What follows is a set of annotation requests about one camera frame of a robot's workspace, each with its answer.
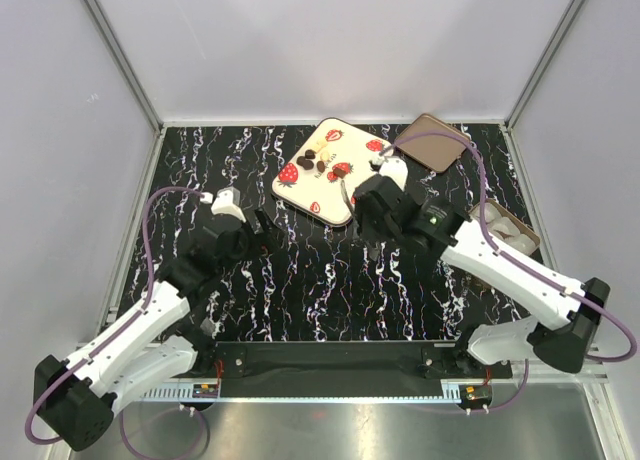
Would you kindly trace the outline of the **brown tin box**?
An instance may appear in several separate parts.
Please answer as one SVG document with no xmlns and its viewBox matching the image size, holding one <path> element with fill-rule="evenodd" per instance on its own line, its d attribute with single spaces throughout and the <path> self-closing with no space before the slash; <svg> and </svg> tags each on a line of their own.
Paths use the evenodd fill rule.
<svg viewBox="0 0 640 460">
<path fill-rule="evenodd" d="M 496 200 L 488 199 L 484 212 L 488 230 L 496 238 L 527 256 L 539 249 L 539 236 Z"/>
</svg>

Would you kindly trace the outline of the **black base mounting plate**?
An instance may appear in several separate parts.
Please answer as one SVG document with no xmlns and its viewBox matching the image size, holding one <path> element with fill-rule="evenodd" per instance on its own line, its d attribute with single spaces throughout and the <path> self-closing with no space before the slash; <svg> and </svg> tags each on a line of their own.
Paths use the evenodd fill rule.
<svg viewBox="0 0 640 460">
<path fill-rule="evenodd" d="M 209 349 L 231 376 L 282 369 L 392 370 L 440 379 L 507 380 L 511 366 L 456 363 L 454 345 L 434 341 L 218 342 Z"/>
</svg>

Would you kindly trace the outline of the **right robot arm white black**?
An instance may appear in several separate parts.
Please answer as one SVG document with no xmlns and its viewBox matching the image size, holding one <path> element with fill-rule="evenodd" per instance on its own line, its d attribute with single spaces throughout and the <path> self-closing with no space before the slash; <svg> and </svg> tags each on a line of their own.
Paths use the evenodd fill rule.
<svg viewBox="0 0 640 460">
<path fill-rule="evenodd" d="M 524 307 L 527 318 L 467 328 L 456 343 L 457 370 L 476 376 L 502 361 L 537 358 L 570 374 L 581 371 L 609 285 L 561 275 L 499 240 L 445 199 L 418 204 L 394 180 L 376 174 L 355 189 L 354 218 L 369 244 L 391 243 L 464 270 Z"/>
</svg>

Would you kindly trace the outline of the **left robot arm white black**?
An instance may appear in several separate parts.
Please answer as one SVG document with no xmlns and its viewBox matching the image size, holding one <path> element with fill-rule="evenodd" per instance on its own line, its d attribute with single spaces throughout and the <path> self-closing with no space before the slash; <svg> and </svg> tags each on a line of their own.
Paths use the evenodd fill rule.
<svg viewBox="0 0 640 460">
<path fill-rule="evenodd" d="M 281 247 L 284 234 L 261 209 L 205 209 L 189 244 L 159 268 L 151 292 L 84 347 L 34 371 L 33 413 L 72 450 L 93 445 L 129 403 L 164 381 L 215 366 L 201 324 L 222 276 Z"/>
</svg>

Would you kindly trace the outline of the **black metal tongs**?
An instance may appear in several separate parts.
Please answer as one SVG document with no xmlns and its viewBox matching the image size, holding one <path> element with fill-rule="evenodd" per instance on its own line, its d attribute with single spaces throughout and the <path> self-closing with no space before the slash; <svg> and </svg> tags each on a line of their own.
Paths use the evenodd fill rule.
<svg viewBox="0 0 640 460">
<path fill-rule="evenodd" d="M 363 237 L 360 233 L 360 224 L 356 218 L 355 205 L 348 194 L 344 179 L 340 180 L 341 196 L 344 204 L 349 210 L 353 223 L 353 239 L 356 243 L 362 244 L 366 248 L 366 256 L 370 261 L 377 261 L 380 255 L 380 247 L 376 241 Z"/>
</svg>

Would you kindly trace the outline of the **aluminium frame rail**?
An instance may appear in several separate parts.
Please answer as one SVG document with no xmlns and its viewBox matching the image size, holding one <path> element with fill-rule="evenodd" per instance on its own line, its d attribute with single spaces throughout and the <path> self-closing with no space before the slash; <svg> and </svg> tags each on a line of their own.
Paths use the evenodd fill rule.
<svg viewBox="0 0 640 460">
<path fill-rule="evenodd" d="M 606 366 L 597 360 L 585 359 L 581 371 L 576 375 L 581 383 L 607 383 Z"/>
</svg>

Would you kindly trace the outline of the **strawberry pattern white tray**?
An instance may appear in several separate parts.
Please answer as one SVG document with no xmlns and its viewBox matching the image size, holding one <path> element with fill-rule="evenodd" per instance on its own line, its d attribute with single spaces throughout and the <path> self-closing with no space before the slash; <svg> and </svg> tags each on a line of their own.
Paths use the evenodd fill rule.
<svg viewBox="0 0 640 460">
<path fill-rule="evenodd" d="M 323 173 L 316 170 L 322 150 L 314 150 L 315 143 L 320 139 L 327 142 L 322 150 L 334 155 L 330 162 L 324 162 L 326 169 Z M 355 205 L 352 197 L 355 188 L 375 174 L 370 160 L 375 155 L 390 156 L 392 151 L 389 146 L 389 141 L 342 120 L 325 119 L 300 147 L 285 157 L 284 166 L 272 182 L 273 194 L 329 226 L 344 226 L 351 220 L 351 215 L 341 196 L 340 180 L 345 180 L 348 194 Z M 298 164 L 300 157 L 306 158 L 307 150 L 316 153 L 314 159 L 309 159 L 313 163 L 310 170 Z M 335 168 L 343 169 L 348 174 L 339 178 L 333 173 Z"/>
</svg>

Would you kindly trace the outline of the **brown tin lid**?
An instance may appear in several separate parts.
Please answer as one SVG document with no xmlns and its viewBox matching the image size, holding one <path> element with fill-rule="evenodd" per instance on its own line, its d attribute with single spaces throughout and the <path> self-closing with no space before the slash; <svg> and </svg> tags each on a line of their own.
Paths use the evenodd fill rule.
<svg viewBox="0 0 640 460">
<path fill-rule="evenodd" d="M 426 168 L 444 173 L 465 152 L 460 130 L 430 114 L 422 114 L 395 140 L 396 148 Z"/>
</svg>

